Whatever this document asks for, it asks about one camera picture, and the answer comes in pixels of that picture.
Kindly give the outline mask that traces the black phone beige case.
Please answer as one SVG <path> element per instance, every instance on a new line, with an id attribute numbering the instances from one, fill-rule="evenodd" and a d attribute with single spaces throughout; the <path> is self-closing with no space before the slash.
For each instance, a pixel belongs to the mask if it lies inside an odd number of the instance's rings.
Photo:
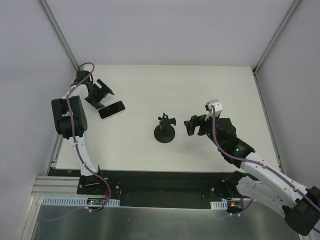
<path id="1" fill-rule="evenodd" d="M 105 106 L 98 110 L 98 115 L 101 120 L 110 118 L 116 114 L 119 114 L 126 110 L 126 107 L 122 101 L 114 102 L 108 106 Z"/>

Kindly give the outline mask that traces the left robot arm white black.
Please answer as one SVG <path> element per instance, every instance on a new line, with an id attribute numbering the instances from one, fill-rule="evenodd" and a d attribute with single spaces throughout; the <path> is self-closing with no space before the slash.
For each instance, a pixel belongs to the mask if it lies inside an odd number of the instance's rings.
<path id="1" fill-rule="evenodd" d="M 105 107 L 101 101 L 108 94 L 114 93 L 101 79 L 94 81 L 91 72 L 78 70 L 65 96 L 51 101 L 55 130 L 70 144 L 80 166 L 79 185 L 96 195 L 105 191 L 106 183 L 87 143 L 88 121 L 82 101 L 100 110 Z"/>

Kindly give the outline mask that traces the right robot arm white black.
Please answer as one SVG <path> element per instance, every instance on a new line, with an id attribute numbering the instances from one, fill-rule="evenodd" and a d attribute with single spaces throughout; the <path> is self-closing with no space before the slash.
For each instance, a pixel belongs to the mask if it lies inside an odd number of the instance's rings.
<path id="1" fill-rule="evenodd" d="M 301 236 L 308 236 L 320 221 L 320 190 L 296 182 L 272 167 L 253 147 L 237 137 L 229 118 L 194 115 L 184 121 L 187 134 L 207 136 L 223 158 L 243 170 L 235 171 L 225 184 L 230 197 L 250 197 L 284 218 L 286 224 Z"/>

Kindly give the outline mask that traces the black phone stand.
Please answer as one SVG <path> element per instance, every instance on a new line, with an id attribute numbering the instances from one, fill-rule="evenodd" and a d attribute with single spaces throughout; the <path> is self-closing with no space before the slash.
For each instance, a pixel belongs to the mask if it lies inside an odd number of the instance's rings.
<path id="1" fill-rule="evenodd" d="M 169 118 L 165 113 L 158 117 L 159 124 L 154 129 L 155 139 L 163 144 L 170 143 L 176 135 L 174 126 L 176 126 L 177 121 L 175 118 Z"/>

